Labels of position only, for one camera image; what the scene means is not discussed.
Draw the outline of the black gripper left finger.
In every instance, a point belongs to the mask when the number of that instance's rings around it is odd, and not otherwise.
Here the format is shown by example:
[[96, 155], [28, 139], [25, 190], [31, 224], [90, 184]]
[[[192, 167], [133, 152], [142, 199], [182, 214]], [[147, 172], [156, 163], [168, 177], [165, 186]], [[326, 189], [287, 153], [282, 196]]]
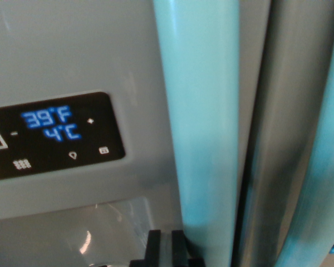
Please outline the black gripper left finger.
[[161, 230], [150, 230], [145, 250], [144, 266], [167, 266], [167, 234]]

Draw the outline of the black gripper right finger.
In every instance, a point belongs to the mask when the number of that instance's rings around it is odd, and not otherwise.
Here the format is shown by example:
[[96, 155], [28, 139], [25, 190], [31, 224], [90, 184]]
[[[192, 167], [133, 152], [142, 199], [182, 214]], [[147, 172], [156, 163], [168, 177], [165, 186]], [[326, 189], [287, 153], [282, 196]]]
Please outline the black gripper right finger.
[[186, 239], [182, 230], [173, 230], [168, 235], [167, 266], [189, 266]]

